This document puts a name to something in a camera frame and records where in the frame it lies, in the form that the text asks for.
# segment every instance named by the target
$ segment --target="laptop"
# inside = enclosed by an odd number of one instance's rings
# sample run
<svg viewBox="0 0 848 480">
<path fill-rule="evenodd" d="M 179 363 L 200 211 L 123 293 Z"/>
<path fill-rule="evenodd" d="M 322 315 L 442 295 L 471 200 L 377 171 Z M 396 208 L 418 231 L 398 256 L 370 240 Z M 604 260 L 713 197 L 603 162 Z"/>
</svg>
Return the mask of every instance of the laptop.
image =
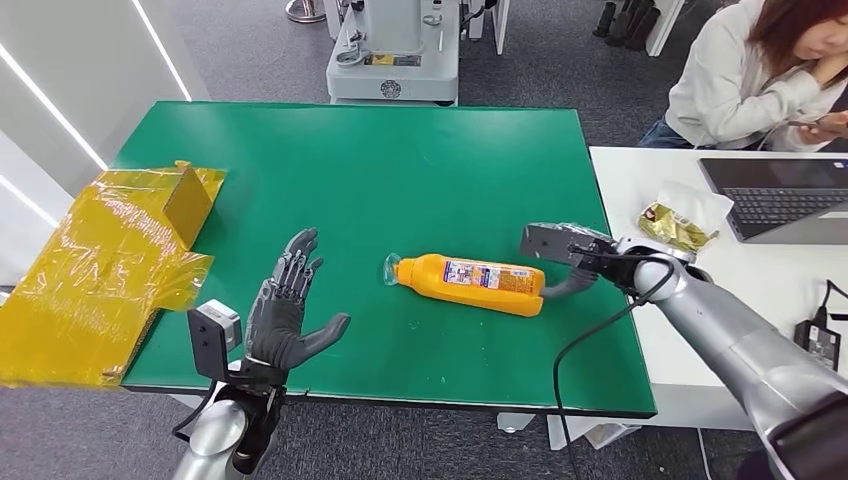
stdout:
<svg viewBox="0 0 848 480">
<path fill-rule="evenodd" d="M 744 243 L 848 245 L 848 160 L 702 158 Z"/>
</svg>

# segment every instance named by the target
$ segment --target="green table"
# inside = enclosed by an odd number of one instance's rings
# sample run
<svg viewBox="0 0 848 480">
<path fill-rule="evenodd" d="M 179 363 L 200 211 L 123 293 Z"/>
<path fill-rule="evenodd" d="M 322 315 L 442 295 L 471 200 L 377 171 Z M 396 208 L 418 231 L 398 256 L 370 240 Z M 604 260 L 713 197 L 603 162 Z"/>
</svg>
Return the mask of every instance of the green table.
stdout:
<svg viewBox="0 0 848 480">
<path fill-rule="evenodd" d="M 574 111 L 160 102 L 114 166 L 177 159 L 229 171 L 194 246 L 215 256 L 198 304 L 216 298 L 246 321 L 284 244 L 319 229 L 326 262 L 304 331 L 337 311 L 352 320 L 339 343 L 292 372 L 291 395 L 549 413 L 556 353 L 625 305 L 598 282 L 521 318 L 382 282 L 391 252 L 527 264 L 561 280 L 566 267 L 518 250 L 528 222 L 608 231 Z M 629 318 L 571 353 L 561 375 L 571 414 L 656 413 Z M 156 321 L 124 378 L 127 388 L 168 393 L 208 383 L 176 312 Z"/>
</svg>

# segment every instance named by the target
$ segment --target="red hair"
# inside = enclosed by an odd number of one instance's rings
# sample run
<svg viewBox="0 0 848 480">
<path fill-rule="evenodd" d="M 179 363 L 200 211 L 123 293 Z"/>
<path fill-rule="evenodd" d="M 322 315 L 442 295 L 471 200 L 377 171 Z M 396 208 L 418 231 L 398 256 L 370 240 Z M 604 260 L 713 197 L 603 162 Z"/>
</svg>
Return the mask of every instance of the red hair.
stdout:
<svg viewBox="0 0 848 480">
<path fill-rule="evenodd" d="M 846 0 L 766 0 L 748 41 L 763 49 L 773 76 L 782 75 L 801 63 L 795 44 L 819 23 L 848 15 Z M 848 69 L 830 85 L 848 78 Z"/>
</svg>

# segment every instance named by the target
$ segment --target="white wall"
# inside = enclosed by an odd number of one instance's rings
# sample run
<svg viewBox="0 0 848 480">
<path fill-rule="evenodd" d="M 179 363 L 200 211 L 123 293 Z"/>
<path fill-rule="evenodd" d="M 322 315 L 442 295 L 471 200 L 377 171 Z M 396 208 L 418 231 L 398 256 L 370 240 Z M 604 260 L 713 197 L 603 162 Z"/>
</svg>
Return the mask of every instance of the white wall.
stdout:
<svg viewBox="0 0 848 480">
<path fill-rule="evenodd" d="M 208 92 L 162 0 L 138 0 L 194 100 Z M 157 100 L 186 100 L 134 0 L 0 1 L 0 45 L 106 164 Z M 59 220 L 100 167 L 0 60 L 0 175 Z M 0 285 L 53 228 L 0 185 Z"/>
<path fill-rule="evenodd" d="M 208 92 L 161 0 L 142 0 L 193 99 Z M 108 164 L 156 100 L 184 100 L 132 0 L 0 2 L 0 44 Z M 71 195 L 100 171 L 0 62 L 0 130 Z"/>
<path fill-rule="evenodd" d="M 12 193 L 6 183 L 57 221 L 72 199 L 2 131 L 0 177 L 0 285 L 15 285 L 38 256 L 53 226 Z"/>
</svg>

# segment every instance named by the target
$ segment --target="floor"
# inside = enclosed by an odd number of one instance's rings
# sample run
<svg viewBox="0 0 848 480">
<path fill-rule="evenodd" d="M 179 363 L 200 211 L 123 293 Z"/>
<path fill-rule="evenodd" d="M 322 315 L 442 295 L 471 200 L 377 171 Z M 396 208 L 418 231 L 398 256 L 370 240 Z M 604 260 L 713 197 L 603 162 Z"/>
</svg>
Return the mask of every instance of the floor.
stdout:
<svg viewBox="0 0 848 480">
<path fill-rule="evenodd" d="M 717 1 L 691 0 L 651 59 L 589 34 L 600 0 L 516 0 L 503 57 L 490 22 L 483 40 L 463 45 L 460 103 L 577 108 L 590 144 L 633 145 L 664 111 Z M 324 24 L 286 21 L 279 1 L 167 3 L 214 99 L 327 102 Z M 188 410 L 166 396 L 0 389 L 0 479 L 169 478 L 184 448 L 169 431 Z M 260 479 L 576 478 L 538 418 L 509 435 L 492 413 L 301 403 L 285 410 L 279 435 Z M 714 480 L 735 479 L 759 448 L 752 433 L 703 436 Z M 707 479 L 692 429 L 645 428 L 600 451 L 580 440 L 575 451 L 584 480 Z"/>
</svg>

